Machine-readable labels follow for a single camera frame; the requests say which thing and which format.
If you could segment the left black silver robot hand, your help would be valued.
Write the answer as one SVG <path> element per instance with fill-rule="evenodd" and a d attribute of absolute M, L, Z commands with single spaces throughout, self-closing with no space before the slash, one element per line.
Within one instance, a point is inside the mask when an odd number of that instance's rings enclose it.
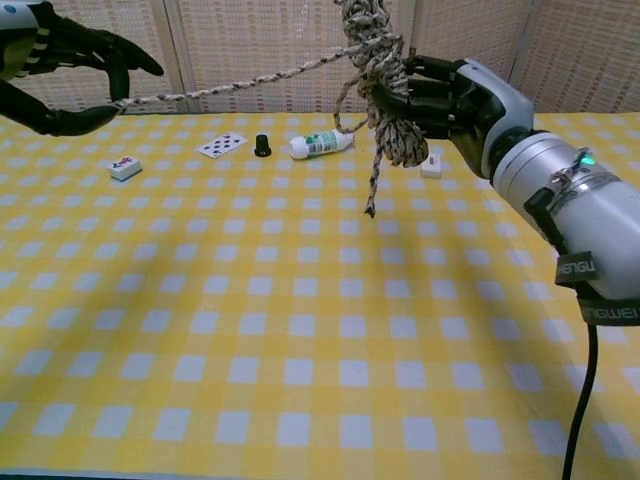
<path fill-rule="evenodd" d="M 52 73 L 59 68 L 103 71 L 115 102 L 130 93 L 130 73 L 153 76 L 163 67 L 130 40 L 107 30 L 86 27 L 60 16 L 49 1 L 1 3 L 1 115 L 30 130 L 54 137 L 91 133 L 113 120 L 112 104 L 81 111 L 51 109 L 12 84 L 16 78 Z"/>

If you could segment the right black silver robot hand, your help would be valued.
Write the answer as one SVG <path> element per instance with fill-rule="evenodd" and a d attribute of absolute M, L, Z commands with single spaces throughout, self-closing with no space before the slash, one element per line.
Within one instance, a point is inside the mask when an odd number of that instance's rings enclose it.
<path fill-rule="evenodd" d="M 536 133 L 533 103 L 486 66 L 417 55 L 404 61 L 407 94 L 373 87 L 375 105 L 429 140 L 449 140 L 471 171 L 490 180 L 502 156 Z"/>

